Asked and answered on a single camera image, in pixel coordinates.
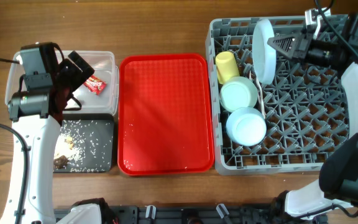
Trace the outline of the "light blue plate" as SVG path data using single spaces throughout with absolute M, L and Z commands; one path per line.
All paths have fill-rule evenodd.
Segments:
M 274 37 L 271 22 L 259 20 L 252 36 L 252 60 L 256 77 L 265 85 L 273 83 L 276 69 L 276 50 L 267 43 L 271 37 Z

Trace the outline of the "red snack wrapper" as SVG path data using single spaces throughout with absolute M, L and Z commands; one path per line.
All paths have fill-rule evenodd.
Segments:
M 101 92 L 105 89 L 107 83 L 99 79 L 95 76 L 90 76 L 85 82 L 84 86 L 89 89 L 90 92 L 94 93 L 95 95 L 100 95 Z

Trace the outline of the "white plastic fork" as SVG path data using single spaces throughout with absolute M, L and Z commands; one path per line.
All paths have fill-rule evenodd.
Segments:
M 260 106 L 260 112 L 262 113 L 262 117 L 265 119 L 266 118 L 266 113 L 265 113 L 263 91 L 262 91 L 262 86 L 261 86 L 258 78 L 255 78 L 255 84 L 256 84 L 256 87 L 257 87 L 257 89 L 259 91 L 258 101 L 259 101 L 259 106 Z

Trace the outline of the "yellow plastic cup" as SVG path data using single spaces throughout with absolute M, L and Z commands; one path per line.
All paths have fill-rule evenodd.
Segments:
M 232 77 L 239 76 L 239 70 L 234 54 L 230 51 L 225 51 L 217 54 L 215 58 L 217 67 L 218 82 L 225 84 Z

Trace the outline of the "green bowl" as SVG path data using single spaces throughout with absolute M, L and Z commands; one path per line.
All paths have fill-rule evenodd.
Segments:
M 256 86 L 246 77 L 229 79 L 219 92 L 221 106 L 231 113 L 239 108 L 253 108 L 256 105 L 257 98 Z

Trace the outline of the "light blue bowl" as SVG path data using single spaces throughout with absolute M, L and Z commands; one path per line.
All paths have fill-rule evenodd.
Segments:
M 226 132 L 235 143 L 254 146 L 264 139 L 267 125 L 259 110 L 244 107 L 229 115 L 226 121 Z

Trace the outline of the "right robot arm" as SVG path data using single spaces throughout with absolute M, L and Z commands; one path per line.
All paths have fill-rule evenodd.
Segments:
M 275 199 L 288 221 L 311 220 L 337 208 L 348 217 L 358 217 L 358 50 L 349 43 L 358 39 L 358 14 L 349 16 L 342 33 L 328 17 L 328 8 L 309 9 L 305 12 L 306 32 L 267 41 L 289 60 L 337 70 L 349 115 L 349 138 L 326 159 L 318 180 L 284 191 Z

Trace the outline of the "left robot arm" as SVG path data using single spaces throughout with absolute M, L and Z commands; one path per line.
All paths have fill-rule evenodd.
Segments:
M 63 112 L 94 69 L 75 51 L 64 56 L 53 42 L 27 45 L 24 74 L 8 102 L 14 133 L 9 193 L 1 223 L 55 223 L 53 160 Z

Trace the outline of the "clear plastic waste bin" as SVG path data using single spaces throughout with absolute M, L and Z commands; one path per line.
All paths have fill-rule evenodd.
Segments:
M 119 69 L 115 56 L 109 51 L 75 50 L 93 69 L 94 76 L 106 83 L 100 94 L 91 92 L 86 86 L 80 86 L 74 97 L 82 104 L 79 111 L 64 111 L 64 113 L 109 113 L 115 115 L 119 98 Z M 18 90 L 19 78 L 24 74 L 22 65 L 12 63 L 7 78 L 5 105 Z

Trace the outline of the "grey dishwasher rack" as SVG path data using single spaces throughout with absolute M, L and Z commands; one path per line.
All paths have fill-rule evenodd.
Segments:
M 302 65 L 277 55 L 273 83 L 260 83 L 267 125 L 264 139 L 254 146 L 243 146 L 227 135 L 231 112 L 219 100 L 223 85 L 218 82 L 215 58 L 221 52 L 232 52 L 238 77 L 246 77 L 256 86 L 252 36 L 258 21 L 257 17 L 215 19 L 209 25 L 206 56 L 215 169 L 221 175 L 319 170 L 349 137 L 346 94 L 331 67 Z M 260 111 L 258 98 L 253 108 Z

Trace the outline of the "red serving tray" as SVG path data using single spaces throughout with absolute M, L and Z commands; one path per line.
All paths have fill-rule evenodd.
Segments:
M 200 54 L 120 64 L 117 164 L 126 175 L 205 172 L 214 164 L 211 98 Z

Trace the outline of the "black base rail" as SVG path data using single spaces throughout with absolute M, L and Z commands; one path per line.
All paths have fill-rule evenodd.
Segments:
M 193 223 L 197 218 L 201 223 L 286 223 L 280 218 L 270 218 L 267 204 L 228 206 L 228 215 L 220 216 L 215 206 L 202 207 L 157 207 L 154 218 L 146 217 L 146 207 L 111 206 L 110 209 L 122 224 Z

